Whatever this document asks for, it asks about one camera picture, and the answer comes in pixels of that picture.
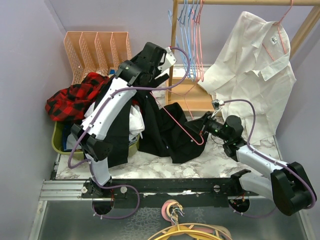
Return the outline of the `black button shirt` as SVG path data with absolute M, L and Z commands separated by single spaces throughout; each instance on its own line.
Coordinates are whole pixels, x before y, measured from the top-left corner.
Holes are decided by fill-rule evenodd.
M 142 111 L 144 131 L 139 140 L 140 152 L 158 157 L 170 157 L 172 163 L 183 164 L 199 157 L 205 149 L 208 134 L 199 136 L 188 130 L 185 113 L 178 103 L 159 108 L 149 91 L 139 90 L 120 108 L 112 120 L 103 141 L 112 145 L 107 157 L 108 166 L 115 167 L 128 162 L 129 115 L 136 101 Z

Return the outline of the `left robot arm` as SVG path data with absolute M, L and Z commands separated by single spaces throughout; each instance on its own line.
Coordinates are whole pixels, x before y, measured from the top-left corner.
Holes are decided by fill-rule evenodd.
M 108 156 L 113 145 L 105 138 L 112 123 L 138 90 L 151 89 L 150 82 L 176 61 L 170 47 L 163 48 L 147 42 L 141 52 L 118 66 L 110 87 L 93 112 L 82 124 L 71 127 L 75 146 L 81 146 L 89 163 L 93 191 L 97 196 L 106 197 L 111 190 Z

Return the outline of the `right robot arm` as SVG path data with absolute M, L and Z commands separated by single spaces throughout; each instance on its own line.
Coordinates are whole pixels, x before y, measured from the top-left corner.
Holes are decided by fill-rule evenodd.
M 259 173 L 242 170 L 233 174 L 235 180 L 230 182 L 229 189 L 234 195 L 240 196 L 246 191 L 256 193 L 273 201 L 286 216 L 316 203 L 317 195 L 303 166 L 278 161 L 248 144 L 242 138 L 244 128 L 238 116 L 228 116 L 224 123 L 219 123 L 208 111 L 201 118 L 185 122 L 184 126 L 198 135 L 210 133 L 223 140 L 222 147 L 229 158 Z

